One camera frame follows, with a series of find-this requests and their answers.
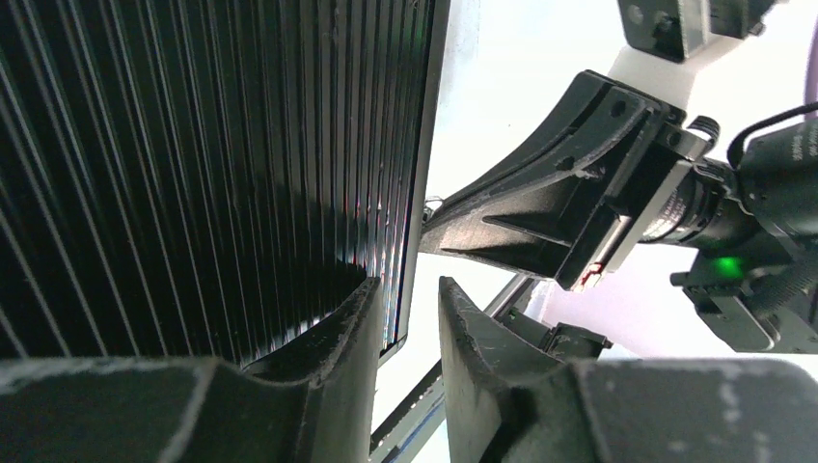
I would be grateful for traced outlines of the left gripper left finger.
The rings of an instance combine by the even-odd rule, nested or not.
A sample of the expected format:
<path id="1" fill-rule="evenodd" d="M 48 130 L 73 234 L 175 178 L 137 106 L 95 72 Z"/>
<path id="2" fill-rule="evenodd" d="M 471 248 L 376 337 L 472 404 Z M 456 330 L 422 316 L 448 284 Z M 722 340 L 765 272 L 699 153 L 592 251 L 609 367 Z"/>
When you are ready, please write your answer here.
<path id="1" fill-rule="evenodd" d="M 383 310 L 364 280 L 246 368 L 217 358 L 1 365 L 5 462 L 363 462 Z"/>

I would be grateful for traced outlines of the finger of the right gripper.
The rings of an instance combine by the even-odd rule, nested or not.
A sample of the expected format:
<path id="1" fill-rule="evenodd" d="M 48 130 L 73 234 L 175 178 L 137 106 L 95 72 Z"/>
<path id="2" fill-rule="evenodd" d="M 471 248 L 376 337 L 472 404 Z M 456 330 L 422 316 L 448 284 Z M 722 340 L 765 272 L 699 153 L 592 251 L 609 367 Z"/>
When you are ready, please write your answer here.
<path id="1" fill-rule="evenodd" d="M 677 161 L 651 146 L 685 117 L 675 104 L 584 70 L 518 148 L 443 200 L 430 218 L 455 221 L 507 200 L 508 214 L 544 221 L 584 221 L 602 206 L 635 220 Z"/>
<path id="2" fill-rule="evenodd" d="M 657 140 L 652 153 L 667 156 Z M 651 202 L 666 190 L 667 179 L 668 171 Z M 420 249 L 537 279 L 589 279 L 614 271 L 623 261 L 647 227 L 650 203 L 635 220 L 602 206 L 584 221 L 544 221 L 538 215 L 508 214 L 511 203 L 503 200 L 455 221 L 429 218 Z"/>

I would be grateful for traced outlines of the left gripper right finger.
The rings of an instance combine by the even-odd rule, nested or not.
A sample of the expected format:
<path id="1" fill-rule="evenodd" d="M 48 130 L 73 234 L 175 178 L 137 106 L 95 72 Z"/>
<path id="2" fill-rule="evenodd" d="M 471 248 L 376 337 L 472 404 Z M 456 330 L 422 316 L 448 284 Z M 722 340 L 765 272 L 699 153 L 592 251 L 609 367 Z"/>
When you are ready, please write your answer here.
<path id="1" fill-rule="evenodd" d="M 454 462 L 813 462 L 817 384 L 778 360 L 561 361 L 439 281 Z"/>

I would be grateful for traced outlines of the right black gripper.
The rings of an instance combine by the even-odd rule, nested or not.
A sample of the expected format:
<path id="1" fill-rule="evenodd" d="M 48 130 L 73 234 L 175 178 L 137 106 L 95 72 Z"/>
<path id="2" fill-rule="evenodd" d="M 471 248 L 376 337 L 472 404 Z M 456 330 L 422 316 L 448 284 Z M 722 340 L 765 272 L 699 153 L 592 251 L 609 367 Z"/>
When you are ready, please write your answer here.
<path id="1" fill-rule="evenodd" d="M 697 316 L 742 353 L 817 350 L 817 119 L 775 115 L 725 161 L 694 166 L 642 236 L 693 248 L 674 273 Z"/>

